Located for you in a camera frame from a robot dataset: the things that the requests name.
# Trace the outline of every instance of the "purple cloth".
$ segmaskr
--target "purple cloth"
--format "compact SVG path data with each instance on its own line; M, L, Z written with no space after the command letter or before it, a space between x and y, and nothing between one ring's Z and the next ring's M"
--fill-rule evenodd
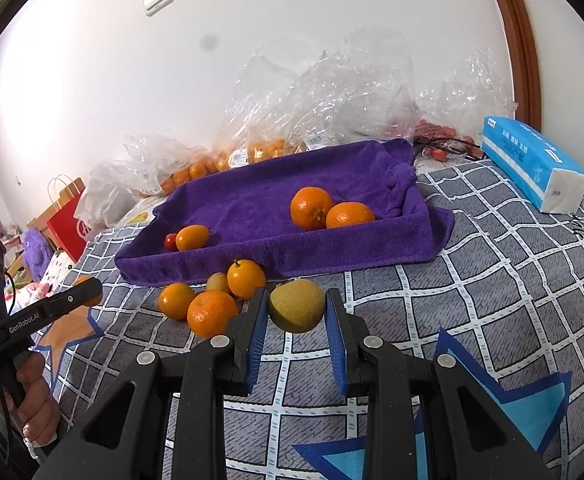
M28 267L32 280L41 281L52 256L54 251L48 240L36 229L28 229L23 237L23 263Z
M426 262L449 240L451 211L428 207L415 185L411 146L373 140L265 160L181 186L115 262L130 283L204 283L235 259L263 267L268 278ZM335 203L367 204L377 221L304 232L289 204L305 186L326 189ZM211 231L206 247L170 252L163 239L183 226Z

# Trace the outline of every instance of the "barcode label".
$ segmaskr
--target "barcode label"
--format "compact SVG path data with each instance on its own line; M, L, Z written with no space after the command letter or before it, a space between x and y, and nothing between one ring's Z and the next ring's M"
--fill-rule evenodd
M240 168L248 165L248 149L234 150L227 161L230 168Z
M307 136L303 138L307 149L311 152L312 150L319 150L321 148L325 148L329 145L329 140L323 136L316 135L316 136Z

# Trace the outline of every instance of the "red paper bag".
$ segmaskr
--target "red paper bag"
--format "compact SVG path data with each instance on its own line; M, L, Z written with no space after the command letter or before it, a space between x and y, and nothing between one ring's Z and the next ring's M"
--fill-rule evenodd
M58 210L46 222L51 234L56 237L61 248L72 258L74 263L81 258L83 251L85 251L86 239L90 233L90 229L81 220L74 218L74 211L79 203L79 198L82 192L72 193L72 198L69 202L60 206L58 201L54 202L58 206Z

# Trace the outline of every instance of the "orange star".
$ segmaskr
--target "orange star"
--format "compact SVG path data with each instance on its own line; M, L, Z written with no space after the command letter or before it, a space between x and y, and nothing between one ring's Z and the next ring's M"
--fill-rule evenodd
M90 311L90 307L82 305L57 319L36 346L38 350L50 350L52 389L56 383L61 361L66 354L66 348L103 335L101 327L92 318Z

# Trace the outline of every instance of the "human hand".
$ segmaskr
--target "human hand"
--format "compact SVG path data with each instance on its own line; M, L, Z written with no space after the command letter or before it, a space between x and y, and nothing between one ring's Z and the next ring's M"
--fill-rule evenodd
M25 389L25 400L18 408L19 418L25 423L23 436L38 446L50 443L58 426L60 411L58 403L50 392L47 381L43 378L46 359L39 352L31 352L27 361L16 372L17 380ZM14 402L5 392L8 410Z

